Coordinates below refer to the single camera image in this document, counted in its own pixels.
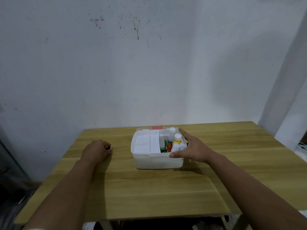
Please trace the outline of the white plastic storage box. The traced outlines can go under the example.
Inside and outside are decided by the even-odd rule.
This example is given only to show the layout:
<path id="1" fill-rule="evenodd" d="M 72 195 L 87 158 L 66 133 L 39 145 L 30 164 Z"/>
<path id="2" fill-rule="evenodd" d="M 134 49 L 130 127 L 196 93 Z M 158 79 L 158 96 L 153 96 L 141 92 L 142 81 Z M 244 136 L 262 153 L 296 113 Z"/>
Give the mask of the white plastic storage box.
<path id="1" fill-rule="evenodd" d="M 147 134 L 159 134 L 165 140 L 168 139 L 168 131 L 165 130 L 142 130 L 136 131 L 134 135 L 147 135 Z M 186 139 L 182 136 L 182 143 L 187 144 Z M 170 153 L 160 153 L 156 156 L 150 156 L 148 158 L 134 158 L 137 169 L 151 170 L 151 169 L 176 169 L 183 166 L 183 158 L 170 158 Z"/>

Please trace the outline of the person's right hand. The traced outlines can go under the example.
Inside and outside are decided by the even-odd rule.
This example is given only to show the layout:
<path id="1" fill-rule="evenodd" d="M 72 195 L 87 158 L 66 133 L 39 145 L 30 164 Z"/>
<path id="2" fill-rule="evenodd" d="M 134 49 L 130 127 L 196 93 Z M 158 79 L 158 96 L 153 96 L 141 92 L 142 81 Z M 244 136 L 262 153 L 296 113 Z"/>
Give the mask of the person's right hand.
<path id="1" fill-rule="evenodd" d="M 190 135 L 181 128 L 179 128 L 179 132 L 188 141 L 187 148 L 185 150 L 190 151 L 189 159 L 209 164 L 212 161 L 212 159 L 216 155 L 218 155 L 217 152 L 210 149 L 205 143 L 203 143 L 197 137 Z"/>

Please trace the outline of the person's left hand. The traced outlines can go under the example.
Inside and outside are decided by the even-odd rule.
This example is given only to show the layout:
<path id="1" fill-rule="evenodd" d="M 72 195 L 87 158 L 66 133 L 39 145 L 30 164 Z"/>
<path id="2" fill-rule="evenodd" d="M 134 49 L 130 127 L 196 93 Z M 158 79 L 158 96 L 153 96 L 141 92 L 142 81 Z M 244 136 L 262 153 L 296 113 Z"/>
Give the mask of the person's left hand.
<path id="1" fill-rule="evenodd" d="M 82 151 L 80 161 L 96 166 L 102 162 L 108 155 L 104 153 L 104 145 L 110 144 L 103 140 L 94 140 L 88 144 Z"/>

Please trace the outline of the white box lid red label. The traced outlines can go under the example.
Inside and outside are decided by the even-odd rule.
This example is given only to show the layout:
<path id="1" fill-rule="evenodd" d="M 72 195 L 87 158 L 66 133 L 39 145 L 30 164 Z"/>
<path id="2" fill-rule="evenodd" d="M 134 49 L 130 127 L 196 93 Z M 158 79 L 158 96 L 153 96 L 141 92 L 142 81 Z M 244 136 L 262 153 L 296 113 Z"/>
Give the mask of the white box lid red label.
<path id="1" fill-rule="evenodd" d="M 176 126 L 146 126 L 146 127 L 139 127 L 136 129 L 136 131 L 142 131 L 142 130 L 165 130 L 175 128 L 175 131 L 178 131 L 178 127 Z"/>

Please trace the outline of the person's right forearm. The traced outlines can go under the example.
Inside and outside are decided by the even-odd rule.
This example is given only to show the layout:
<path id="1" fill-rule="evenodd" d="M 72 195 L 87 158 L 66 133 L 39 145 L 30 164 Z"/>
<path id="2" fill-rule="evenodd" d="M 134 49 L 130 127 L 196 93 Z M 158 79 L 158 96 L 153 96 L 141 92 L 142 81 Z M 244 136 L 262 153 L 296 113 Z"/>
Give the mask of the person's right forearm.
<path id="1" fill-rule="evenodd" d="M 307 230 L 307 218 L 282 197 L 215 151 L 206 163 L 219 177 L 253 230 Z"/>

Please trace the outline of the person's left forearm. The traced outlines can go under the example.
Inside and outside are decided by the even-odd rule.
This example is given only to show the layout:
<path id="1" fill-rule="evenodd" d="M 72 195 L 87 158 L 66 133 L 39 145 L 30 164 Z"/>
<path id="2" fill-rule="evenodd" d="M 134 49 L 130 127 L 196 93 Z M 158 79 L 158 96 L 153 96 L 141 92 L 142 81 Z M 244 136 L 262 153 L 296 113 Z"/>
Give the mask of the person's left forearm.
<path id="1" fill-rule="evenodd" d="M 82 230 L 97 163 L 78 160 L 39 205 L 23 230 Z"/>

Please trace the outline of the white table leg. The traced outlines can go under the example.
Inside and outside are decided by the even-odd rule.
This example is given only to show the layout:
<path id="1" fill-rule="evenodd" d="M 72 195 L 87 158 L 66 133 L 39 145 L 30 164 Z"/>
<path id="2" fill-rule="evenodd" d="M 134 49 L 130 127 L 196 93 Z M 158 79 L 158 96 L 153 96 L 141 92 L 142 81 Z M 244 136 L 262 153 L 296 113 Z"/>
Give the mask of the white table leg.
<path id="1" fill-rule="evenodd" d="M 223 228 L 223 230 L 231 230 L 231 228 L 229 227 L 229 225 L 228 225 L 228 223 L 227 223 L 227 221 L 225 219 L 225 216 L 222 215 L 222 216 L 220 216 L 220 218 L 221 218 L 221 221 L 222 221 L 222 228 Z"/>

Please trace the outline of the white inner tray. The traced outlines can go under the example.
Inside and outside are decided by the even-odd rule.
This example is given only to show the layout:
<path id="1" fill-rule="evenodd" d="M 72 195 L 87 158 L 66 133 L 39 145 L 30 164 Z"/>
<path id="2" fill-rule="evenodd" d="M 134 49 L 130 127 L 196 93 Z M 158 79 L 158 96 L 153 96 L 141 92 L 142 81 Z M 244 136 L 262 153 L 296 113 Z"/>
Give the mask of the white inner tray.
<path id="1" fill-rule="evenodd" d="M 134 158 L 148 158 L 160 154 L 159 142 L 165 140 L 159 134 L 134 135 L 131 152 Z"/>

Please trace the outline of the tall white bottle white cap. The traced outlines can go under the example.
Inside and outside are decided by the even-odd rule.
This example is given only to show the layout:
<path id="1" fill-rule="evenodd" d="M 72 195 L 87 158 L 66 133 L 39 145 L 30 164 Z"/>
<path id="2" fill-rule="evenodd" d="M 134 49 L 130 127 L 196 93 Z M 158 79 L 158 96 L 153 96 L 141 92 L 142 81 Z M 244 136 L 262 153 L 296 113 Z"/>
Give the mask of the tall white bottle white cap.
<path id="1" fill-rule="evenodd" d="M 176 134 L 176 128 L 175 127 L 170 127 L 168 131 L 168 139 L 167 142 L 168 144 L 172 144 L 174 139 L 175 139 L 175 134 Z"/>

